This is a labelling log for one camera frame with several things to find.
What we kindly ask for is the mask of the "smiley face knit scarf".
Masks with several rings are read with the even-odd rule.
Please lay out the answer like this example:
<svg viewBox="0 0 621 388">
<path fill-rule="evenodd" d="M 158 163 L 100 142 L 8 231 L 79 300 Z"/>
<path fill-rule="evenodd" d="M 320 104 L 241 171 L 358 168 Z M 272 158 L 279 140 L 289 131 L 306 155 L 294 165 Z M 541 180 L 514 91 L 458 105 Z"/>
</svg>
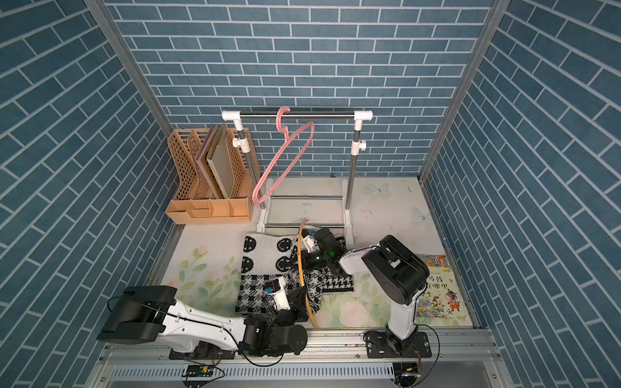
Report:
<svg viewBox="0 0 621 388">
<path fill-rule="evenodd" d="M 338 267 L 339 260 L 346 253 L 344 240 L 335 238 L 332 234 L 318 239 L 318 232 L 314 234 L 314 237 L 320 250 L 335 250 L 334 264 L 330 269 L 334 273 L 339 273 L 341 271 Z M 290 257 L 294 247 L 298 248 L 296 236 L 249 234 L 244 239 L 241 273 L 243 275 L 272 275 L 292 270 Z"/>
</svg>

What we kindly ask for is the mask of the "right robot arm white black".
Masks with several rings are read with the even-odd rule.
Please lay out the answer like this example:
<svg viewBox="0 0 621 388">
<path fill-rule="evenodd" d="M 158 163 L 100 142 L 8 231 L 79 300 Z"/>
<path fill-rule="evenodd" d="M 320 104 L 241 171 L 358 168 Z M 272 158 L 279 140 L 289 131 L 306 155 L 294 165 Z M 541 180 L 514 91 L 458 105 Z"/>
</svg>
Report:
<svg viewBox="0 0 621 388">
<path fill-rule="evenodd" d="M 387 327 L 363 335 L 367 357 L 432 357 L 428 336 L 415 323 L 417 302 L 427 291 L 430 276 L 424 260 L 391 234 L 375 245 L 349 251 L 325 228 L 302 232 L 301 236 L 295 249 L 301 269 L 327 269 L 336 276 L 369 273 L 391 300 Z"/>
</svg>

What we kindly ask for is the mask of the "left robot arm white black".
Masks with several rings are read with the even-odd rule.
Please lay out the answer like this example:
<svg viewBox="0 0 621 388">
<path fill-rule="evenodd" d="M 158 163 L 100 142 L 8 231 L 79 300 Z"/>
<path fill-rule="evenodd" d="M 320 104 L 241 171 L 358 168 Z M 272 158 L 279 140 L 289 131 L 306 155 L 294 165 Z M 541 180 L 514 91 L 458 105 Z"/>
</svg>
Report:
<svg viewBox="0 0 621 388">
<path fill-rule="evenodd" d="M 157 342 L 179 353 L 200 343 L 245 357 L 299 355 L 307 346 L 307 329 L 296 323 L 293 307 L 274 318 L 247 315 L 232 318 L 189 307 L 171 286 L 127 287 L 103 325 L 98 341 L 137 345 Z"/>
</svg>

